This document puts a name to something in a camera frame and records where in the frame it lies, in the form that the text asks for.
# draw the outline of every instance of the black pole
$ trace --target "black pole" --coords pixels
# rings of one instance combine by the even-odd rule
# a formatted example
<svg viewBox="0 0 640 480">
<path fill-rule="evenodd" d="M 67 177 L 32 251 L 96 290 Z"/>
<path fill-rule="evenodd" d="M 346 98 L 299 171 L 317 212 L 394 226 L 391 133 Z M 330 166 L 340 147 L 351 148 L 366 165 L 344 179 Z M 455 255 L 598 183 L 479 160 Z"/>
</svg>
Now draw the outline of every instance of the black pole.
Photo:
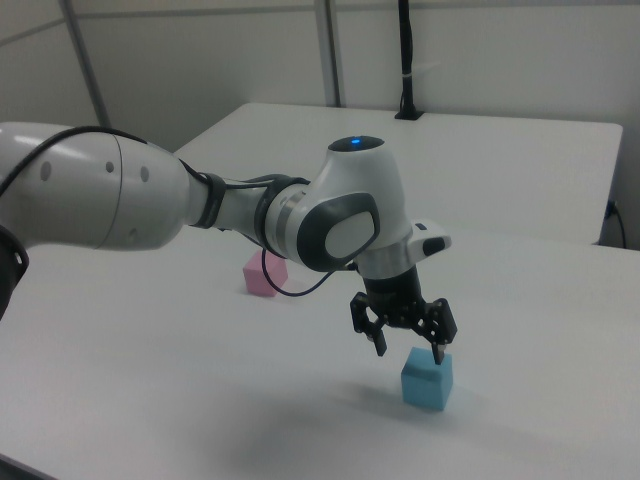
<svg viewBox="0 0 640 480">
<path fill-rule="evenodd" d="M 402 57 L 402 100 L 396 118 L 417 120 L 423 112 L 417 111 L 413 104 L 413 77 L 411 74 L 413 38 L 409 21 L 409 0 L 398 0 L 398 16 L 400 19 L 400 55 Z"/>
</svg>

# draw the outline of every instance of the round joint cover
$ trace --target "round joint cover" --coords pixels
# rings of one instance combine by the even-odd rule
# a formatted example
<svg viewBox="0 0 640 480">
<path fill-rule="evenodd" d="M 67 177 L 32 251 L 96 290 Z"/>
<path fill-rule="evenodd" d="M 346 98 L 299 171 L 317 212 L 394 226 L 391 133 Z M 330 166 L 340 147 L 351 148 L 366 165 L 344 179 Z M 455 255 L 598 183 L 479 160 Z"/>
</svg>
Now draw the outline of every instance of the round joint cover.
<svg viewBox="0 0 640 480">
<path fill-rule="evenodd" d="M 371 150 L 383 145 L 384 141 L 376 137 L 346 137 L 336 140 L 329 145 L 329 150 L 333 152 L 361 152 Z"/>
</svg>

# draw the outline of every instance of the white robotic arm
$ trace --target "white robotic arm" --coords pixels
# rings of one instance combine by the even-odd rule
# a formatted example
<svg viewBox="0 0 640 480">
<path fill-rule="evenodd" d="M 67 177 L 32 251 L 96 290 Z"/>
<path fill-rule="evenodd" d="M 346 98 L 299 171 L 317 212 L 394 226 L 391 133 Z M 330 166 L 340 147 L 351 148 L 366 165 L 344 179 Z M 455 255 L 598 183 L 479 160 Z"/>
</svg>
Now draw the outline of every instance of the white robotic arm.
<svg viewBox="0 0 640 480">
<path fill-rule="evenodd" d="M 192 225 L 235 230 L 316 271 L 353 262 L 367 292 L 351 302 L 354 329 L 380 356 L 384 325 L 425 337 L 438 363 L 455 336 L 447 302 L 422 299 L 415 268 L 450 239 L 432 222 L 409 221 L 395 161 L 380 139 L 334 142 L 312 182 L 285 175 L 237 182 L 195 172 L 123 132 L 4 123 L 0 178 L 0 315 L 28 265 L 26 249 L 153 249 Z"/>
</svg>

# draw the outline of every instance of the blue cube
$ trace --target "blue cube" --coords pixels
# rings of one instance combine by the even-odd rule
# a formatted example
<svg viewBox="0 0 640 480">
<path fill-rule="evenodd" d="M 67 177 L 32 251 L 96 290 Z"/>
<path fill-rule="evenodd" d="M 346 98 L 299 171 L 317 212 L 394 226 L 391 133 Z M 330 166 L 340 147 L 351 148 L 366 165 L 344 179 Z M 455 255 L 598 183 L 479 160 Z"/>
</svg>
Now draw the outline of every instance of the blue cube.
<svg viewBox="0 0 640 480">
<path fill-rule="evenodd" d="M 410 404 L 444 410 L 453 386 L 451 355 L 436 365 L 431 350 L 412 348 L 402 369 L 402 399 Z"/>
</svg>

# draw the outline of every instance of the pink cube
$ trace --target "pink cube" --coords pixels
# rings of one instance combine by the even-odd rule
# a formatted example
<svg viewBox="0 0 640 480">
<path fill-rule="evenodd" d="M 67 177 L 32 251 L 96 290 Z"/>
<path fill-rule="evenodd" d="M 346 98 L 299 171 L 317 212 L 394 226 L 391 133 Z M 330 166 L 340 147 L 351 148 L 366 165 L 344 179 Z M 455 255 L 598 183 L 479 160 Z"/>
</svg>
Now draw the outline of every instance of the pink cube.
<svg viewBox="0 0 640 480">
<path fill-rule="evenodd" d="M 287 265 L 284 262 L 284 258 L 280 258 L 271 252 L 267 252 L 267 258 L 265 261 L 267 265 L 267 273 L 271 281 L 281 288 L 284 282 L 287 281 Z M 261 297 L 275 297 L 276 292 L 262 273 L 262 251 L 256 252 L 251 260 L 242 269 L 244 273 L 244 280 L 247 284 L 247 290 L 253 295 L 259 295 Z"/>
</svg>

